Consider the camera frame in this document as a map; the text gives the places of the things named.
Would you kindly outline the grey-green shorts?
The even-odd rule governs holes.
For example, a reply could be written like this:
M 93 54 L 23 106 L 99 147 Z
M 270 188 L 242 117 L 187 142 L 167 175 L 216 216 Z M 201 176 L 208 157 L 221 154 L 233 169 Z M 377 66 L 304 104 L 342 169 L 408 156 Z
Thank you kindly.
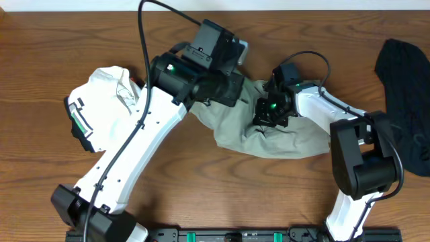
M 211 101 L 196 102 L 190 112 L 213 130 L 219 147 L 265 159 L 302 159 L 328 153 L 329 135 L 307 118 L 290 117 L 288 126 L 267 127 L 253 123 L 255 106 L 266 97 L 264 80 L 245 79 L 234 107 Z

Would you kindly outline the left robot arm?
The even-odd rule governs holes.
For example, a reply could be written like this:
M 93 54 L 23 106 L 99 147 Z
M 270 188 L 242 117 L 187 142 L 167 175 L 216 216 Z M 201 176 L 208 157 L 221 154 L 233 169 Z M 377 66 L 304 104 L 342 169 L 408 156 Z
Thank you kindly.
M 215 59 L 169 51 L 153 59 L 144 87 L 126 69 L 100 68 L 64 100 L 75 138 L 100 160 L 51 201 L 70 226 L 67 241 L 144 241 L 148 231 L 126 211 L 138 178 L 159 145 L 197 102 L 236 104 L 244 78 L 235 69 L 245 52 Z

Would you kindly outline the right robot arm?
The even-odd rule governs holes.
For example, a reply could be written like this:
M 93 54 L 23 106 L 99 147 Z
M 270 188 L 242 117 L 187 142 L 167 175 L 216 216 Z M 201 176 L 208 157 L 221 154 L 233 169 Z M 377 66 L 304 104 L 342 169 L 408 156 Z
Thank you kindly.
M 308 81 L 268 81 L 254 123 L 287 126 L 305 117 L 330 136 L 333 177 L 339 193 L 317 241 L 401 241 L 398 229 L 366 229 L 374 204 L 392 198 L 404 183 L 404 169 L 388 116 L 352 108 Z

